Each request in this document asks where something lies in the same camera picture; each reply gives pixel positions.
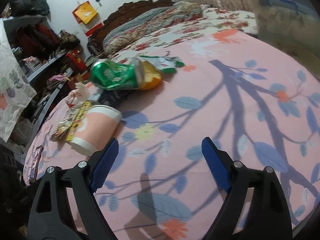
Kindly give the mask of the pink floral bed sheet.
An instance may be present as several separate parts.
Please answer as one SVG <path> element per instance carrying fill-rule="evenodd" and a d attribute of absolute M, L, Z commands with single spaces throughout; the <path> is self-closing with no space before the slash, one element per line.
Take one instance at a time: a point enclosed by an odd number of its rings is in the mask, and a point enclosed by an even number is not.
<path fill-rule="evenodd" d="M 119 239 L 201 239 L 223 193 L 201 152 L 274 169 L 298 229 L 319 203 L 319 81 L 278 49 L 236 30 L 155 55 L 184 66 L 119 106 L 119 154 L 95 194 Z"/>

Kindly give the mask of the folded floral quilt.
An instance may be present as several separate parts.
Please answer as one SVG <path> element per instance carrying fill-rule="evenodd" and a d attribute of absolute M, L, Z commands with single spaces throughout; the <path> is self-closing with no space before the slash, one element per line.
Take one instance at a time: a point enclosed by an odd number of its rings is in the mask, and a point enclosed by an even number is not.
<path fill-rule="evenodd" d="M 104 55 L 111 58 L 146 35 L 202 16 L 203 9 L 199 4 L 186 1 L 177 2 L 170 7 L 151 9 L 107 34 L 103 40 Z"/>

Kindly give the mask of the red yellow wall calendar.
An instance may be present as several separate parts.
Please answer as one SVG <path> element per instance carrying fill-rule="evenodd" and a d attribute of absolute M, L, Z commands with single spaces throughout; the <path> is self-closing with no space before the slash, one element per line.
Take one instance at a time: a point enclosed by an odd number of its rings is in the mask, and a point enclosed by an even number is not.
<path fill-rule="evenodd" d="M 87 37 L 103 26 L 99 13 L 91 6 L 89 1 L 79 4 L 72 14 Z"/>

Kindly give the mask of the white cactus print tote bag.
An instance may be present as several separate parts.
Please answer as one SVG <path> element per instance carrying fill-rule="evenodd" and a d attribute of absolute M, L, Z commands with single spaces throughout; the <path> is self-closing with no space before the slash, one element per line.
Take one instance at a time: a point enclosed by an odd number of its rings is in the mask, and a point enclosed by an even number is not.
<path fill-rule="evenodd" d="M 7 141 L 23 110 L 29 105 L 36 90 L 30 85 L 11 50 L 1 21 L 1 139 Z"/>

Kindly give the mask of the red white wrapper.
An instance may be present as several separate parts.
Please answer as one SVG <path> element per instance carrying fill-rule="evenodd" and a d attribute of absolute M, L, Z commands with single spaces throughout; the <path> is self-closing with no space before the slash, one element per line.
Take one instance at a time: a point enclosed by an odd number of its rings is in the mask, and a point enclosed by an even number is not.
<path fill-rule="evenodd" d="M 80 106 L 83 102 L 87 101 L 90 93 L 88 88 L 83 83 L 76 83 L 75 89 L 69 92 L 66 98 L 66 104 L 69 108 Z"/>

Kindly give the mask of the lower clear storage bin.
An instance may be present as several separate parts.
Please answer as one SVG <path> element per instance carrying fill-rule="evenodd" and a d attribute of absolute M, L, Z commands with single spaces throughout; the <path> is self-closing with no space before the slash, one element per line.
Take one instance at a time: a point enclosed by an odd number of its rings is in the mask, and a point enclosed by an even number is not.
<path fill-rule="evenodd" d="M 291 0 L 249 0 L 260 40 L 295 45 L 319 57 L 319 15 Z"/>

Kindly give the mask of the carved wooden headboard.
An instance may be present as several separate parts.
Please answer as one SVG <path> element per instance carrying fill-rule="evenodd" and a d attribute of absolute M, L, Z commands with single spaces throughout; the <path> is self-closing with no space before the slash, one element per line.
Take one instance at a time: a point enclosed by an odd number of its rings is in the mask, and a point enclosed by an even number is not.
<path fill-rule="evenodd" d="M 103 52 L 103 40 L 113 29 L 129 22 L 139 15 L 155 8 L 170 7 L 174 4 L 172 0 L 148 0 L 124 3 L 117 11 L 113 12 L 106 20 L 103 26 L 99 27 L 88 38 L 87 49 L 91 54 L 98 55 Z"/>

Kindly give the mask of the red floral white bed sheet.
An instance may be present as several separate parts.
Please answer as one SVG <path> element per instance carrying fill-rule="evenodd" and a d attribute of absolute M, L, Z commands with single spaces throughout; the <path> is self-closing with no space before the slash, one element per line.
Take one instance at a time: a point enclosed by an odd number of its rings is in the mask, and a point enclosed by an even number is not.
<path fill-rule="evenodd" d="M 129 44 L 122 50 L 108 55 L 108 58 L 125 63 L 137 55 L 149 55 L 153 51 L 226 29 L 237 29 L 251 36 L 258 33 L 257 23 L 252 12 L 207 8 L 204 10 L 202 18 L 159 29 Z"/>

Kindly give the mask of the crushed green soda can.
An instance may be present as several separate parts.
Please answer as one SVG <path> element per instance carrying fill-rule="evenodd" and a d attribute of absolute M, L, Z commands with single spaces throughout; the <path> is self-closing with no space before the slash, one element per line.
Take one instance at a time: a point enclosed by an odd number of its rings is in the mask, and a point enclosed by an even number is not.
<path fill-rule="evenodd" d="M 105 90 L 139 89 L 144 83 L 144 69 L 135 60 L 129 64 L 99 59 L 90 68 L 89 79 Z"/>

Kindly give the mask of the blue white milk carton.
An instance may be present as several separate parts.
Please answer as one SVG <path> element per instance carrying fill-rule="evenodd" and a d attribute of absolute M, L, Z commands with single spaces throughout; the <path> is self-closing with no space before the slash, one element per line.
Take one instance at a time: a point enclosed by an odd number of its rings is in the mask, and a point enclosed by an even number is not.
<path fill-rule="evenodd" d="M 127 100 L 132 92 L 130 90 L 102 90 L 98 102 L 101 105 L 116 108 L 121 102 Z"/>

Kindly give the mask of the pink paper cup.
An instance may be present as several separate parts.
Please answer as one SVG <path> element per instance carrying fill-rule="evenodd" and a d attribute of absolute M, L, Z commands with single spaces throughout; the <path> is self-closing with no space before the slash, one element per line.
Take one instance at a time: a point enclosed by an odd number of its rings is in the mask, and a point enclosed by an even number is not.
<path fill-rule="evenodd" d="M 116 131 L 122 114 L 115 108 L 94 105 L 81 120 L 69 143 L 81 155 L 91 156 L 102 150 Z"/>

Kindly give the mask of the red gift bag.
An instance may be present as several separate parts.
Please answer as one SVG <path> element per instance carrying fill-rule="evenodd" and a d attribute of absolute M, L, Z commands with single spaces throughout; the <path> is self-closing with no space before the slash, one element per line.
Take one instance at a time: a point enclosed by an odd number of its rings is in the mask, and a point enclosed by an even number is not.
<path fill-rule="evenodd" d="M 77 51 L 70 50 L 66 54 L 67 64 L 75 74 L 82 74 L 86 71 L 86 65 Z"/>

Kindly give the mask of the green white snack wrapper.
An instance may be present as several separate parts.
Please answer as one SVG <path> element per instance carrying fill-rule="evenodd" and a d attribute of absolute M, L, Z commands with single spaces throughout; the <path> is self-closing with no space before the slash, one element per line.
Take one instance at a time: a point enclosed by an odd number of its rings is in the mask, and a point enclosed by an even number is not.
<path fill-rule="evenodd" d="M 150 63 L 163 74 L 175 74 L 177 68 L 185 66 L 179 57 L 141 55 L 139 59 L 142 62 Z"/>

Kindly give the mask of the grey metal shelving unit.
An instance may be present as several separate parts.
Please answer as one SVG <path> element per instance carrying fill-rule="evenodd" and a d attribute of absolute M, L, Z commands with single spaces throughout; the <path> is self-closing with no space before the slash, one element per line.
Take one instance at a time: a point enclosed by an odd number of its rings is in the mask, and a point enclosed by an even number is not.
<path fill-rule="evenodd" d="M 37 92 L 34 99 L 46 90 L 48 78 L 42 73 L 59 69 L 67 47 L 61 44 L 60 37 L 52 29 L 37 18 L 23 16 L 1 21 L 22 72 Z"/>

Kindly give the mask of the yellow snack wrapper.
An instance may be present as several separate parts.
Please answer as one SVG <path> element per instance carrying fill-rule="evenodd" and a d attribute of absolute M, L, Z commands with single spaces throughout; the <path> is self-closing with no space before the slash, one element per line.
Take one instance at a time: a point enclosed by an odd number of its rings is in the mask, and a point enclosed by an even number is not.
<path fill-rule="evenodd" d="M 91 108 L 92 103 L 89 101 L 83 102 L 82 105 L 70 108 L 65 117 L 58 123 L 55 132 L 51 135 L 51 141 L 64 140 L 70 142 L 76 129 L 80 127 L 87 111 Z"/>

